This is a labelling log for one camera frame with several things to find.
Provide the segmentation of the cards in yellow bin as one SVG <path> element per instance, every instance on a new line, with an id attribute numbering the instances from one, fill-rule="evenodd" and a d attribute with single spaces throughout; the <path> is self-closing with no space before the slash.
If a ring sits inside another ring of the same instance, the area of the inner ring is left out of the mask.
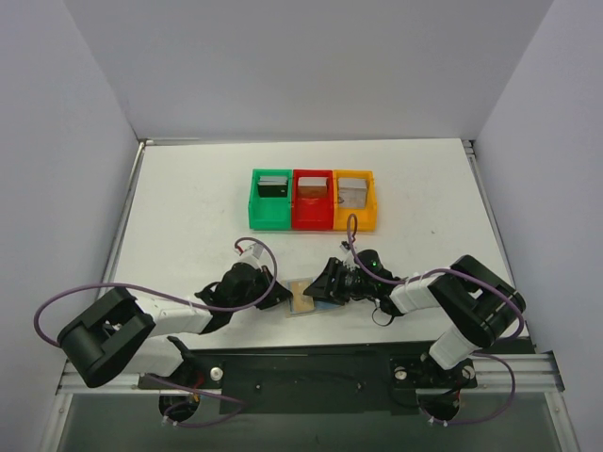
<path id="1" fill-rule="evenodd" d="M 367 180 L 364 178 L 339 177 L 337 203 L 345 209 L 363 209 L 367 203 L 367 190 Z"/>

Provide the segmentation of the red plastic bin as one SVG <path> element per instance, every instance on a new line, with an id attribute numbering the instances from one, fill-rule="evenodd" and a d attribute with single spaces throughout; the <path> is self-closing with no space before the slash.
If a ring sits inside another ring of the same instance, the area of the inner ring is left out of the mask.
<path id="1" fill-rule="evenodd" d="M 300 177 L 328 178 L 328 196 L 320 199 L 300 198 L 297 182 Z M 333 172 L 330 169 L 294 169 L 291 199 L 291 227 L 297 231 L 331 231 L 334 228 Z"/>

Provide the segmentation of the green plastic bin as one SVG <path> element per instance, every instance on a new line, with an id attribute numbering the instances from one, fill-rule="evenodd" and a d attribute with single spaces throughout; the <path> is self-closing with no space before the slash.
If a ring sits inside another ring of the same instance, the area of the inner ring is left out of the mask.
<path id="1" fill-rule="evenodd" d="M 286 198 L 260 198 L 257 181 L 260 175 L 286 175 Z M 291 227 L 292 169 L 253 169 L 248 202 L 248 223 L 254 231 L 288 231 Z"/>

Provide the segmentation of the cards in red bin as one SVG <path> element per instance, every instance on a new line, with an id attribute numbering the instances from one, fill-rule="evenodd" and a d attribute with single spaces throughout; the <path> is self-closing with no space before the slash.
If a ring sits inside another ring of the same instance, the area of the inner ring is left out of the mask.
<path id="1" fill-rule="evenodd" d="M 297 193 L 300 198 L 320 199 L 328 196 L 329 182 L 324 176 L 300 177 L 297 182 Z"/>

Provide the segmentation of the yellow plastic bin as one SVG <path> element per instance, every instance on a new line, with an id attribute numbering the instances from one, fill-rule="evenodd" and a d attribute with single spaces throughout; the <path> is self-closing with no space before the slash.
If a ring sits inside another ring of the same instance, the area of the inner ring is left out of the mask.
<path id="1" fill-rule="evenodd" d="M 337 203 L 337 179 L 339 177 L 364 178 L 367 180 L 367 203 L 363 209 L 345 209 Z M 362 232 L 373 232 L 378 221 L 378 202 L 373 172 L 370 170 L 334 169 L 333 170 L 334 229 L 345 231 L 351 214 L 357 217 L 357 229 Z"/>

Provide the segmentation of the beige leather card holder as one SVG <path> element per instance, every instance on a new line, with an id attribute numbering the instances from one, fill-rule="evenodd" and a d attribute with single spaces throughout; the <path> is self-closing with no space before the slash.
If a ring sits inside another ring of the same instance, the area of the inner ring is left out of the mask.
<path id="1" fill-rule="evenodd" d="M 286 303 L 286 317 L 323 314 L 342 308 L 342 305 L 306 296 L 303 291 L 313 282 L 312 278 L 294 279 L 285 282 L 286 289 L 292 294 L 292 298 Z"/>

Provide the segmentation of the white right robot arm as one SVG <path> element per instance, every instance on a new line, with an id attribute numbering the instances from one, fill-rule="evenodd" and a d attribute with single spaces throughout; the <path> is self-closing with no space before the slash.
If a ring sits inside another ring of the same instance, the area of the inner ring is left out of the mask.
<path id="1" fill-rule="evenodd" d="M 377 251 L 361 250 L 344 261 L 330 258 L 303 293 L 333 304 L 367 299 L 393 319 L 443 309 L 452 326 L 431 345 L 420 364 L 423 379 L 432 385 L 445 383 L 457 364 L 491 347 L 513 323 L 520 331 L 525 326 L 523 297 L 468 254 L 449 267 L 403 280 L 383 266 Z"/>

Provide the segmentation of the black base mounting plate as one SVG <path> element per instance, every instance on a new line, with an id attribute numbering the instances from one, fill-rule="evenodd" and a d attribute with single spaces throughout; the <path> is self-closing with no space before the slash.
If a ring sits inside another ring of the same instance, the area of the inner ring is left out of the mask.
<path id="1" fill-rule="evenodd" d="M 171 419 L 187 421 L 205 401 L 220 414 L 327 414 L 389 411 L 415 414 L 420 406 L 451 404 L 477 385 L 471 360 L 441 369 L 429 345 L 382 343 L 347 346 L 188 350 L 167 377 L 144 376 L 142 389 L 188 393 L 159 398 Z"/>

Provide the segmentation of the black cards in green bin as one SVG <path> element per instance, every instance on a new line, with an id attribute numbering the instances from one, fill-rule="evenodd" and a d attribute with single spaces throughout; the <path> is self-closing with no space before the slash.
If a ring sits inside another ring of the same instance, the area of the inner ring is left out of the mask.
<path id="1" fill-rule="evenodd" d="M 260 175 L 256 186 L 260 198 L 286 198 L 288 196 L 288 177 L 286 175 Z"/>

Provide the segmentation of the gold credit card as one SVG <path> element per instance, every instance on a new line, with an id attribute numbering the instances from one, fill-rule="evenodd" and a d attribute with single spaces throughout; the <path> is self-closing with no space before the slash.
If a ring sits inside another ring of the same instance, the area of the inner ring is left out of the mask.
<path id="1" fill-rule="evenodd" d="M 314 300 L 303 293 L 311 283 L 311 279 L 300 279 L 288 282 L 288 290 L 292 292 L 292 299 L 289 303 L 289 309 L 292 315 L 305 315 L 315 311 Z"/>

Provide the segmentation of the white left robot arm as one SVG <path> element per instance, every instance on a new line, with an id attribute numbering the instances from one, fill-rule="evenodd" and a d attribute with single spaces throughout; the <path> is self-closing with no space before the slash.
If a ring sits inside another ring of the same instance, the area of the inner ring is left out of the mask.
<path id="1" fill-rule="evenodd" d="M 105 385 L 125 369 L 154 373 L 170 386 L 189 384 L 191 360 L 159 352 L 139 353 L 150 337 L 177 333 L 208 334 L 225 327 L 238 309 L 251 304 L 267 310 L 289 302 L 293 294 L 266 266 L 239 262 L 218 282 L 194 294 L 202 304 L 137 298 L 116 287 L 97 299 L 59 333 L 58 346 L 90 388 Z"/>

